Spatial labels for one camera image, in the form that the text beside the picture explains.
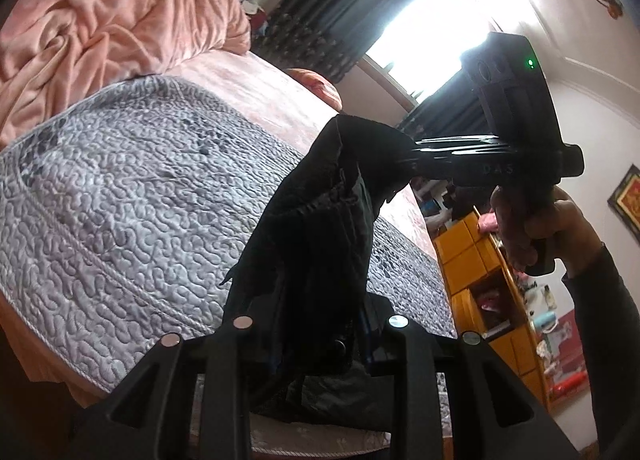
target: window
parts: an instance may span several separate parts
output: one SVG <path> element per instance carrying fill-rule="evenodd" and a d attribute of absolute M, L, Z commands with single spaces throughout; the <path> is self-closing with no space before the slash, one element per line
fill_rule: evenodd
<path fill-rule="evenodd" d="M 460 55 L 490 29 L 474 0 L 414 0 L 367 56 L 421 103 L 460 70 Z"/>

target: hand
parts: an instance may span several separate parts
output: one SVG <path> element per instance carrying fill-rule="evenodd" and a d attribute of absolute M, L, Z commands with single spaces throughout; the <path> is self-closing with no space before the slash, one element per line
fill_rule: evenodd
<path fill-rule="evenodd" d="M 573 278 L 596 258 L 602 242 L 580 208 L 558 186 L 554 188 L 554 198 L 553 205 L 527 217 L 522 189 L 497 187 L 491 206 L 514 268 L 524 270 L 537 262 L 532 240 L 553 238 L 554 257 L 562 260 L 569 278 Z"/>

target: orange wooden cabinet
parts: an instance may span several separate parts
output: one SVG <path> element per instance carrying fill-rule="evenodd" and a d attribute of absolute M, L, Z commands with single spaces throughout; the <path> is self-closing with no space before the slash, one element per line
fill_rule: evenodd
<path fill-rule="evenodd" d="M 473 330 L 485 334 L 487 322 L 478 302 L 487 292 L 499 292 L 508 314 L 508 329 L 490 346 L 524 385 L 548 409 L 542 363 L 536 355 L 536 336 L 511 271 L 492 236 L 478 233 L 475 212 L 453 225 L 434 241 L 458 334 Z"/>

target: dark curtain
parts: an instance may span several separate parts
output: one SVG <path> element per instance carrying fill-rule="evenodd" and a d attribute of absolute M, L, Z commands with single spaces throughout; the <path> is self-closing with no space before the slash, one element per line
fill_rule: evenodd
<path fill-rule="evenodd" d="M 339 82 L 411 0 L 282 0 L 252 52 Z"/>
<path fill-rule="evenodd" d="M 458 71 L 397 126 L 413 140 L 491 133 L 471 81 Z"/>

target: gray quilt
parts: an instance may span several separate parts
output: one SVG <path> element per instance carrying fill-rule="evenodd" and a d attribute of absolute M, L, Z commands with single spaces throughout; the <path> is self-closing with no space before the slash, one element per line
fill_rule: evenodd
<path fill-rule="evenodd" d="M 212 332 L 262 210 L 300 154 L 188 82 L 105 88 L 0 153 L 0 290 L 73 370 L 111 390 L 167 332 Z M 435 260 L 386 220 L 370 290 L 454 329 Z"/>

